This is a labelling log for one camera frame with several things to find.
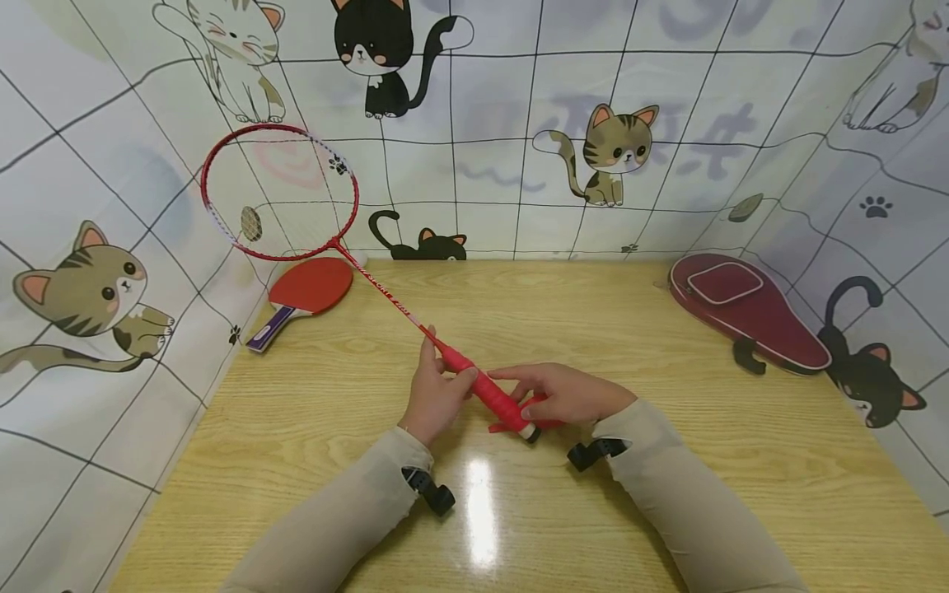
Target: wooden table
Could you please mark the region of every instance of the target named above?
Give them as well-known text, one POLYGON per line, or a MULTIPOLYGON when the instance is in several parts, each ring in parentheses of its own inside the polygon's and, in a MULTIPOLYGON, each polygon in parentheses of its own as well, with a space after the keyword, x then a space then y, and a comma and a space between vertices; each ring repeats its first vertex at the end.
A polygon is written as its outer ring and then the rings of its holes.
MULTIPOLYGON (((945 591, 949 540, 824 377, 738 369, 726 340, 654 283, 666 265, 383 262, 370 267, 483 367, 560 361, 672 419, 814 591, 945 591)), ((399 419, 419 333, 365 281, 266 356, 242 352, 113 591, 213 591, 254 540, 399 419)), ((669 591, 661 541, 608 467, 576 474, 578 429, 533 447, 468 405, 433 451, 457 504, 423 503, 347 591, 669 591)))

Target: racket cover bag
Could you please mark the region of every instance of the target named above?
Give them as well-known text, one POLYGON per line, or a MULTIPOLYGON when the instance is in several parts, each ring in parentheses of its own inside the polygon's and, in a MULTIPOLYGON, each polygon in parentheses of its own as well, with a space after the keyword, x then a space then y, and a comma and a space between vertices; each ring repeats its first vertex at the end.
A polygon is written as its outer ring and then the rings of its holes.
POLYGON ((767 273, 718 253, 686 255, 669 270, 669 289, 685 310, 733 341, 735 362, 764 375, 752 354, 799 375, 830 365, 830 353, 791 309, 767 273))

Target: black wrist strap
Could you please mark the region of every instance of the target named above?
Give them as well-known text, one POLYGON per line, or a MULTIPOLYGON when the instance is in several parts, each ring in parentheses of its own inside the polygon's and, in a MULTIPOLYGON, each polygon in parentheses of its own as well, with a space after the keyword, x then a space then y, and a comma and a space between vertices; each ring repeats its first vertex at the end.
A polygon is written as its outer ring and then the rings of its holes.
POLYGON ((583 472, 597 462, 600 457, 615 457, 628 448, 626 441, 620 438, 597 438, 589 445, 577 443, 567 452, 567 459, 577 469, 583 472))
POLYGON ((420 468, 402 468, 402 477, 409 488, 421 494, 432 512, 441 517, 455 505, 455 495, 447 486, 437 486, 431 474, 420 468))

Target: red rubber paddle face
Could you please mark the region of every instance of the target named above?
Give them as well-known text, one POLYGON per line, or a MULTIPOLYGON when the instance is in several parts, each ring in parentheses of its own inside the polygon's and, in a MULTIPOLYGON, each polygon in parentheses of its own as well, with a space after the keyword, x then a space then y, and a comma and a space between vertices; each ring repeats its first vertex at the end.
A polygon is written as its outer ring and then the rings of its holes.
POLYGON ((353 283, 353 269, 334 257, 309 259, 287 270, 270 290, 274 306, 292 306, 316 315, 340 302, 353 283))

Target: cat illustration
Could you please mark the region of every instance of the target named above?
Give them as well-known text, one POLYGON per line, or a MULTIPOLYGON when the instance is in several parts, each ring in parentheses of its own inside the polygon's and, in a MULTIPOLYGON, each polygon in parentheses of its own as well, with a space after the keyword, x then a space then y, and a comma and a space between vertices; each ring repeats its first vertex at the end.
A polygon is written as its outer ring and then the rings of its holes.
POLYGON ((577 157, 573 143, 566 134, 557 130, 539 132, 533 138, 533 147, 564 159, 570 191, 577 197, 594 206, 622 206, 623 174, 636 171, 649 159, 651 126, 658 114, 658 105, 620 115, 614 115, 605 103, 593 109, 586 125, 584 160, 596 173, 583 190, 577 183, 577 157))
POLYGON ((415 97, 399 69, 412 57, 415 38, 409 0, 330 0, 336 9, 336 52, 350 72, 368 77, 365 116, 380 120, 400 118, 425 99, 432 64, 446 49, 465 47, 475 38, 475 28, 463 16, 446 16, 428 32, 422 53, 421 78, 415 97))
POLYGON ((392 245, 379 232, 381 217, 399 220, 399 213, 391 210, 380 210, 369 216, 369 230, 376 235, 382 245, 392 254, 392 259, 444 259, 464 260, 468 258, 465 248, 462 247, 468 237, 463 234, 454 234, 443 237, 435 234, 431 229, 422 229, 419 233, 419 248, 414 249, 407 245, 392 245))
POLYGON ((905 40, 850 97, 842 119, 851 130, 892 134, 919 121, 936 99, 949 65, 949 2, 913 0, 905 40))
POLYGON ((277 31, 284 10, 254 0, 169 0, 152 16, 199 57, 214 98, 240 122, 283 121, 287 113, 277 89, 260 67, 277 58, 277 31))
POLYGON ((17 274, 13 293, 71 336, 87 338, 111 331, 129 358, 109 361, 61 346, 22 346, 0 355, 0 393, 16 393, 37 373, 54 366, 121 373, 154 358, 171 336, 175 320, 140 302, 147 284, 139 259, 109 245, 95 224, 84 221, 73 252, 56 269, 17 274))
POLYGON ((833 324, 834 308, 852 288, 862 287, 870 306, 883 304, 880 287, 866 276, 847 278, 830 294, 824 314, 824 327, 817 338, 830 351, 832 362, 827 369, 830 379, 857 407, 870 428, 882 428, 896 419, 902 410, 922 410, 926 401, 905 383, 891 366, 892 356, 884 343, 864 346, 850 354, 844 332, 833 324))

